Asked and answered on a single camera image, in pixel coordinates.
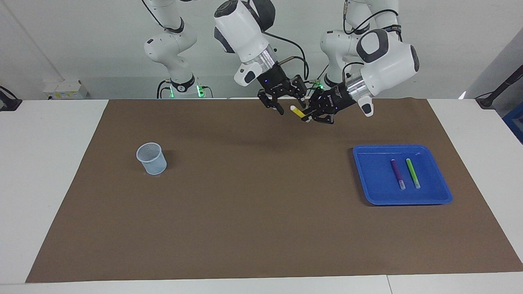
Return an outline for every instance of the white control box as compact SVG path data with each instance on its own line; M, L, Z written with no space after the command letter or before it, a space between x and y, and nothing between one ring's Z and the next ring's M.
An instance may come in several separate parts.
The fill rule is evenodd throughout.
M89 99L89 91L78 80L46 83L43 90L47 100L51 99Z

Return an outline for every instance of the cup rim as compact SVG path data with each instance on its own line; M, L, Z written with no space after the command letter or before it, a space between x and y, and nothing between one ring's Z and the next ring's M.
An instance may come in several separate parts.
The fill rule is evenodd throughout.
M140 149L142 149L145 145L149 145L149 144L153 144L153 145L158 146L158 148L160 148L160 151L158 152L158 155L157 155L155 158L153 158L153 159L151 159L151 160L148 160L148 161L141 161L140 158L138 157L138 152L139 152ZM153 162L153 161L157 160L157 159L160 157L160 155L162 155L162 147L161 147L158 143L155 143L155 142L145 143L145 144L141 145L141 146L138 148L138 150L136 150L136 159L137 159L139 162L141 162L141 163L150 163L150 162Z

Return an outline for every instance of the light blue cup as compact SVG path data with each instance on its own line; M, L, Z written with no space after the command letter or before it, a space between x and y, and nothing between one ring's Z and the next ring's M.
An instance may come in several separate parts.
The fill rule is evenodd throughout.
M162 147L156 143L146 143L136 151L136 158L150 175L159 175L167 168Z

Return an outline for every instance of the white table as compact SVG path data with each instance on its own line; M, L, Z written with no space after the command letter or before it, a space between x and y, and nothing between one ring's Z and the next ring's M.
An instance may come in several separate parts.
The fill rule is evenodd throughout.
M495 111L473 100L429 102L523 259L523 146ZM0 113L0 293L523 292L523 273L23 284L106 105L24 101Z

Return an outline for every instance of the blue plastic tray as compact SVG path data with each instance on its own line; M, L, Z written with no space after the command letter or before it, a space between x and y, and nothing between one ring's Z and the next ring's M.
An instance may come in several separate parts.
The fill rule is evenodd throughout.
M435 205L452 201L430 150L422 145L360 145L354 147L354 159L365 197L374 205ZM414 187L406 159L410 158L421 185ZM406 189L402 190L392 170L395 159Z

